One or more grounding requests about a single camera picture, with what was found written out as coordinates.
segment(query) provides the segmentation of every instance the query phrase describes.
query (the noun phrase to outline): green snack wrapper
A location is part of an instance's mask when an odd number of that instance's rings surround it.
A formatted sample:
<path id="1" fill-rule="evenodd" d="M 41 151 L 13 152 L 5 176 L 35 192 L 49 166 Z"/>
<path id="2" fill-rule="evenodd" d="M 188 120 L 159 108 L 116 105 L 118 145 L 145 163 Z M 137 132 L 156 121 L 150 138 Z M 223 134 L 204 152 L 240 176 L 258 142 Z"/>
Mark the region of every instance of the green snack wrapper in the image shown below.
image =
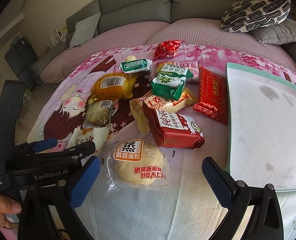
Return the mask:
<path id="1" fill-rule="evenodd" d="M 137 73 L 150 71 L 151 60 L 137 59 L 133 61 L 121 62 L 119 69 L 122 69 L 124 73 Z"/>
<path id="2" fill-rule="evenodd" d="M 165 64 L 151 82 L 152 94 L 178 101 L 187 78 L 192 76 L 188 68 Z"/>

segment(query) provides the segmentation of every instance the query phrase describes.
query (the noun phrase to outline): red biscuit package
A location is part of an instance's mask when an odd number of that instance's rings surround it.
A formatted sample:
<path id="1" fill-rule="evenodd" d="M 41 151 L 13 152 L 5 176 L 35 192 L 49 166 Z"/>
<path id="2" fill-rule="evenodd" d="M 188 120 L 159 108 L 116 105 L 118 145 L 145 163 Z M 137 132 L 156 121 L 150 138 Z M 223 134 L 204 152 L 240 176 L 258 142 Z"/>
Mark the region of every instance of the red biscuit package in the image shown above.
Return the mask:
<path id="1" fill-rule="evenodd" d="M 174 57 L 183 42 L 181 40 L 173 40 L 160 43 L 155 50 L 154 59 Z"/>
<path id="2" fill-rule="evenodd" d="M 193 109 L 228 125 L 226 78 L 201 67 L 199 103 Z"/>
<path id="3" fill-rule="evenodd" d="M 159 111 L 145 103 L 143 109 L 159 147 L 199 148 L 204 144 L 204 136 L 192 117 Z"/>

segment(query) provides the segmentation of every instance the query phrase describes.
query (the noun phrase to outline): human hand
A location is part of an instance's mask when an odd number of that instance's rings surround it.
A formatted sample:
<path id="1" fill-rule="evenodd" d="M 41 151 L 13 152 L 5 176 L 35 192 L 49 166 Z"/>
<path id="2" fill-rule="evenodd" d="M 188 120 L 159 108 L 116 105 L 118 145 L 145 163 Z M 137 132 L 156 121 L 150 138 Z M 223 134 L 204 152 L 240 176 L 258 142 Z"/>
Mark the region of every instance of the human hand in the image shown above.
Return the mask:
<path id="1" fill-rule="evenodd" d="M 0 227 L 10 229 L 10 224 L 5 217 L 6 214 L 19 214 L 21 212 L 21 205 L 13 199 L 0 195 Z"/>

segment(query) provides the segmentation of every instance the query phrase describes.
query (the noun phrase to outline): yellow bread package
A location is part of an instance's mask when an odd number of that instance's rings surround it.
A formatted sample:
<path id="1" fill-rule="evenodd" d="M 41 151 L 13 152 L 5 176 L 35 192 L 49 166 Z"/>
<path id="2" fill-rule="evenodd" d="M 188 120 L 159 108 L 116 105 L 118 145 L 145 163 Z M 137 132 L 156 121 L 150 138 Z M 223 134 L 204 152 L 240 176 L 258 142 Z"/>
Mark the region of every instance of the yellow bread package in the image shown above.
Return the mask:
<path id="1" fill-rule="evenodd" d="M 109 190 L 125 185 L 147 189 L 169 189 L 168 160 L 172 149 L 158 147 L 151 136 L 136 136 L 110 145 L 106 171 Z"/>
<path id="2" fill-rule="evenodd" d="M 151 91 L 147 92 L 142 98 L 130 100 L 129 105 L 131 114 L 136 120 L 136 124 L 140 133 L 142 135 L 146 135 L 149 132 L 149 126 L 144 115 L 143 102 L 145 102 L 146 105 L 150 108 L 170 113 L 176 113 L 184 107 L 196 103 L 197 99 L 192 95 L 191 91 L 188 88 L 184 88 L 178 101 L 152 95 Z"/>
<path id="3" fill-rule="evenodd" d="M 92 86 L 88 103 L 101 100 L 122 100 L 132 98 L 132 88 L 136 82 L 137 74 L 110 73 L 103 75 Z"/>

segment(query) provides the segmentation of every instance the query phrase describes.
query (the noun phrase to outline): gray pillow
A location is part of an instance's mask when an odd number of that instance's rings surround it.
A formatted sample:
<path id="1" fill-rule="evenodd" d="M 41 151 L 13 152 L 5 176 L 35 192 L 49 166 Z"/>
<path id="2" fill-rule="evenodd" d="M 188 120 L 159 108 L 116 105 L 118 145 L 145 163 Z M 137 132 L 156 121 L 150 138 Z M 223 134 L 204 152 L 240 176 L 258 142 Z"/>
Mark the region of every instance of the gray pillow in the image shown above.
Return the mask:
<path id="1" fill-rule="evenodd" d="M 285 19 L 280 24 L 261 27 L 250 31 L 251 35 L 260 43 L 282 45 L 296 42 L 296 22 Z"/>
<path id="2" fill-rule="evenodd" d="M 86 41 L 93 38 L 96 31 L 98 22 L 100 18 L 100 13 L 92 15 L 76 24 L 75 33 L 72 36 L 71 42 L 69 44 L 69 49 L 76 46 L 83 45 Z"/>

